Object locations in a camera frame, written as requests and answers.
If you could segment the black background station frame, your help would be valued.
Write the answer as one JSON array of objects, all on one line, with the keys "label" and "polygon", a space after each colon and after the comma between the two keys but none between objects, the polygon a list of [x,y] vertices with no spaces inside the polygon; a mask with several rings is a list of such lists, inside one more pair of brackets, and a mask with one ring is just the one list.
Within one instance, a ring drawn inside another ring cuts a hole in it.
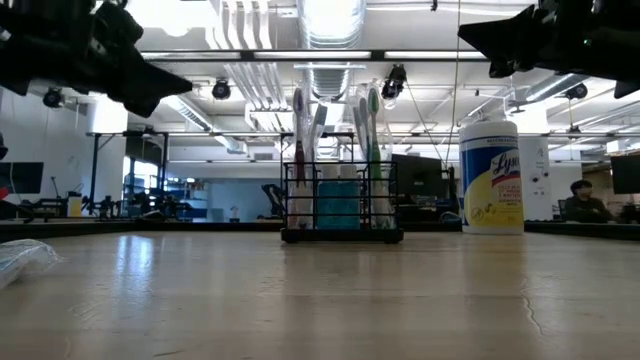
[{"label": "black background station frame", "polygon": [[154,130],[143,130],[143,131],[126,130],[123,132],[111,132],[111,133],[87,132],[86,135],[88,137],[93,138],[90,193],[89,193],[89,202],[87,206],[89,215],[93,215],[94,209],[95,209],[95,191],[96,191],[99,151],[115,137],[145,138],[145,137],[160,136],[163,138],[162,159],[161,159],[161,166],[160,166],[160,180],[157,182],[157,185],[161,191],[161,195],[165,194],[164,186],[166,185],[166,168],[168,164],[168,150],[169,150],[169,138],[170,138],[170,134],[168,132],[158,132]]}]

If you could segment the person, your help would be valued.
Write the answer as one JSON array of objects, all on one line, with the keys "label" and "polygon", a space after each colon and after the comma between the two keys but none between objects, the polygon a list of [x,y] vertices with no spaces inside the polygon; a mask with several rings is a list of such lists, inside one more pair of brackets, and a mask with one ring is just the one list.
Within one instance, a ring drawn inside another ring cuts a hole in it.
[{"label": "person", "polygon": [[604,203],[592,196],[593,185],[587,180],[571,184],[572,196],[565,200],[565,219],[578,223],[608,223],[613,215]]}]

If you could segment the white and yellow canister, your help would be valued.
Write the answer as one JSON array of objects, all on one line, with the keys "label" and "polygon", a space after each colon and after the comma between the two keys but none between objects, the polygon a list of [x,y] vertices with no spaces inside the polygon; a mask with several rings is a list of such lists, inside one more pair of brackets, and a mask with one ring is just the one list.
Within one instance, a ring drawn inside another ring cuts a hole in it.
[{"label": "white and yellow canister", "polygon": [[459,133],[462,228],[480,235],[524,232],[517,126],[509,121],[468,125]]}]

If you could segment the black aluminium table frame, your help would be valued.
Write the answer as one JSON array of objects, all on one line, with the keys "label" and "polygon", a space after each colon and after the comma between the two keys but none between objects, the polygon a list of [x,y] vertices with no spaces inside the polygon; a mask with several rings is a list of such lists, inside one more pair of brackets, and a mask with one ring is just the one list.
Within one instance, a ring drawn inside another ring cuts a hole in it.
[{"label": "black aluminium table frame", "polygon": [[[640,241],[640,225],[573,224],[559,222],[527,222],[528,233],[578,236],[612,240]],[[462,227],[453,223],[406,223],[398,229],[378,230],[291,230],[280,222],[254,223],[188,223],[159,221],[79,221],[41,223],[0,223],[0,243],[20,239],[45,239],[108,233],[133,232],[271,232],[285,242],[299,241],[365,241],[399,243],[408,233],[460,234]]]}]

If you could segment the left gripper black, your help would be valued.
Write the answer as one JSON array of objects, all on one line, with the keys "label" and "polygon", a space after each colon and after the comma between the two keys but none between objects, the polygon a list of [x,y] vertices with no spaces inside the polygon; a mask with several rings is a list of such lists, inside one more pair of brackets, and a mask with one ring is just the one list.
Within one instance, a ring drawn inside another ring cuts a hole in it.
[{"label": "left gripper black", "polygon": [[141,117],[160,102],[193,88],[191,81],[145,61],[134,47],[143,28],[128,0],[0,0],[0,86],[25,95],[46,79],[85,92],[105,92],[121,66],[143,94],[108,92],[109,99]]}]

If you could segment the clear plastic wrapper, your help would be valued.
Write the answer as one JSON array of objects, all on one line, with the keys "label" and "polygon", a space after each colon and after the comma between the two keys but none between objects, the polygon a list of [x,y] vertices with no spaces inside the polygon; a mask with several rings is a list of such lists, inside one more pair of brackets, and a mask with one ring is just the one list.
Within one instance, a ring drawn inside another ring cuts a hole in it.
[{"label": "clear plastic wrapper", "polygon": [[16,281],[39,276],[63,261],[51,246],[34,239],[0,244],[0,290]]}]

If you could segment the green toothbrush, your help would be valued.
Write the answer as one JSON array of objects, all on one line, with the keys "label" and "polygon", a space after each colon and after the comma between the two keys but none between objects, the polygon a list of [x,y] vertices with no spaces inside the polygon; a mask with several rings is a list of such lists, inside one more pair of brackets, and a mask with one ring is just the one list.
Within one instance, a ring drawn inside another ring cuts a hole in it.
[{"label": "green toothbrush", "polygon": [[375,226],[378,229],[382,229],[384,225],[384,217],[379,214],[379,210],[381,209],[381,205],[379,204],[380,195],[380,186],[378,183],[378,179],[381,177],[381,169],[380,169],[380,150],[377,139],[377,114],[379,112],[379,98],[377,91],[374,88],[369,89],[368,93],[368,109],[371,118],[371,174],[374,179],[373,182],[373,192],[375,198],[374,202],[374,217],[375,217]]}]

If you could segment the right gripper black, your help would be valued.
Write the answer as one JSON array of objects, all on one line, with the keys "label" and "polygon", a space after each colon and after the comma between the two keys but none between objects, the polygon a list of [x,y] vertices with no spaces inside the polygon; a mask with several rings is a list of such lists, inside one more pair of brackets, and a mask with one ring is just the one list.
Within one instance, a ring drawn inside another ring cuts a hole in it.
[{"label": "right gripper black", "polygon": [[461,25],[458,37],[488,51],[490,78],[537,66],[613,80],[616,98],[640,91],[640,0],[538,0],[509,19]]}]

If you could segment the black computer monitor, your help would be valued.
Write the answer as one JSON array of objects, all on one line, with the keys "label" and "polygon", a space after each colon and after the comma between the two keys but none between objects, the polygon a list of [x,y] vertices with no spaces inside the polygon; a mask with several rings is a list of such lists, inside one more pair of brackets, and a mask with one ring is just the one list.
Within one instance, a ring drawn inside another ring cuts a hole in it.
[{"label": "black computer monitor", "polygon": [[444,198],[446,185],[439,159],[393,154],[391,178],[399,195]]},{"label": "black computer monitor", "polygon": [[640,194],[640,154],[613,156],[610,159],[615,194]]},{"label": "black computer monitor", "polygon": [[0,163],[0,189],[10,194],[39,194],[42,186],[42,162]]}]

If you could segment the purple red toothbrush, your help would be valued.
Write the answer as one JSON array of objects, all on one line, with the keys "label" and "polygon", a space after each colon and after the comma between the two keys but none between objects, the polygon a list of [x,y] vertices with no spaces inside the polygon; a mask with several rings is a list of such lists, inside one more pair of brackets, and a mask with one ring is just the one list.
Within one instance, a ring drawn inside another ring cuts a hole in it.
[{"label": "purple red toothbrush", "polygon": [[306,157],[305,157],[305,139],[308,131],[308,114],[305,103],[304,90],[297,87],[293,96],[293,110],[295,115],[295,154],[293,175],[294,182],[292,186],[292,227],[304,230],[308,228],[309,217],[308,199],[307,199],[307,181],[306,181]]}]

